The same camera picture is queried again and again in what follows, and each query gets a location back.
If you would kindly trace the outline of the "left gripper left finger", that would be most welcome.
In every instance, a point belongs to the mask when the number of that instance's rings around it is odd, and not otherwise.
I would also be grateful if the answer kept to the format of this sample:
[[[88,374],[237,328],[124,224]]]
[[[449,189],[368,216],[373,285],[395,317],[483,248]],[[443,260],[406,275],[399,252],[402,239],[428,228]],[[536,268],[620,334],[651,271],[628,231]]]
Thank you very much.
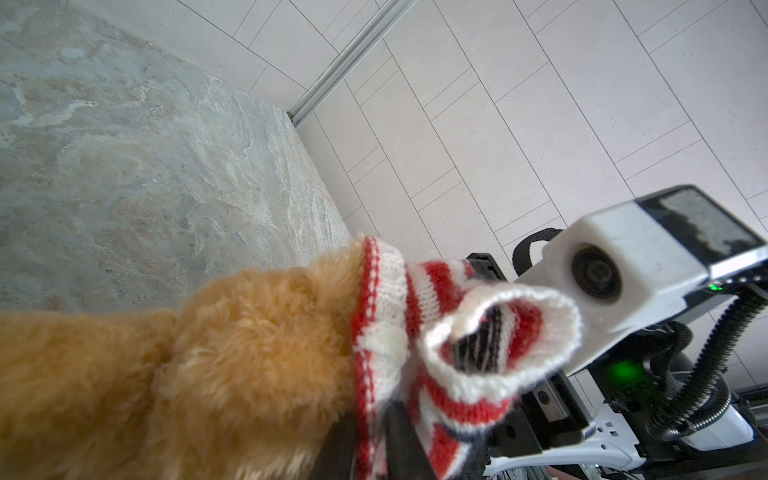
[[[315,460],[309,479],[354,479],[356,471],[356,454],[356,418],[353,413],[347,413],[330,428]]]

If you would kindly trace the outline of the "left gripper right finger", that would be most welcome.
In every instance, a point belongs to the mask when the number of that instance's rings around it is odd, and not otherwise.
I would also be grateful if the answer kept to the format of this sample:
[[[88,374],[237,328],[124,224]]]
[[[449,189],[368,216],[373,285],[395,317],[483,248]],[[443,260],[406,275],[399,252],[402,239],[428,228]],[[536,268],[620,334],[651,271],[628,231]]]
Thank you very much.
[[[438,479],[402,402],[389,405],[384,427],[388,480]]]

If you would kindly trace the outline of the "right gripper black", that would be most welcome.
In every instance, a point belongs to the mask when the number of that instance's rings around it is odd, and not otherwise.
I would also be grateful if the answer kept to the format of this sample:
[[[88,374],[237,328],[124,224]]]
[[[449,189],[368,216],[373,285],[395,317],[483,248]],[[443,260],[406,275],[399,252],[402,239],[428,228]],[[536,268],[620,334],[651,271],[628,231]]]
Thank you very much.
[[[575,306],[551,289],[527,285],[501,298],[499,289],[512,286],[493,257],[468,260],[488,299],[464,339],[464,368],[483,380],[492,401],[512,399],[474,440],[474,455],[516,458],[582,443],[593,431],[591,415],[562,371],[581,341]]]

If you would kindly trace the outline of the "red white striped sweater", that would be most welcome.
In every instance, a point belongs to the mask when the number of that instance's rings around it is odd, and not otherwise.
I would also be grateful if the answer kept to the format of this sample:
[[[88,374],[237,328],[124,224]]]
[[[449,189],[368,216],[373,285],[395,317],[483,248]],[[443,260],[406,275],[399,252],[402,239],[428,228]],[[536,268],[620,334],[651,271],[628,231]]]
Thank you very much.
[[[374,237],[362,251],[357,475],[384,477],[384,412],[401,401],[437,477],[455,479],[515,401],[578,349],[578,307],[552,288],[483,280],[466,260],[412,263]]]

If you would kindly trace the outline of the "brown teddy bear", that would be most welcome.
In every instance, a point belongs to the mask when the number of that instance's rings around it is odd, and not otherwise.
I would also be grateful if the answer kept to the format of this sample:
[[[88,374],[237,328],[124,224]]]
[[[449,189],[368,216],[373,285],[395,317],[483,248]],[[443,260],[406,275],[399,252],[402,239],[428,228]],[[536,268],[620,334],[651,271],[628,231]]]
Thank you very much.
[[[356,400],[364,244],[183,306],[1,315],[5,479],[303,479]]]

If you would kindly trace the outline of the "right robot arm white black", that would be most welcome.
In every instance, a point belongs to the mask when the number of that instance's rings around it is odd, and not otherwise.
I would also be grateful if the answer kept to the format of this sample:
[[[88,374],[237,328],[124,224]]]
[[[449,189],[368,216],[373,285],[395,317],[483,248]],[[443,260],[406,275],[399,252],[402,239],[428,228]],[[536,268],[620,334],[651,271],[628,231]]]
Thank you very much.
[[[695,357],[681,313],[629,335],[574,376],[525,393],[465,468],[468,479],[535,479],[548,466],[609,479],[715,479],[767,462],[744,395],[725,379],[737,341],[767,304],[760,264],[687,296],[690,310],[734,300]]]

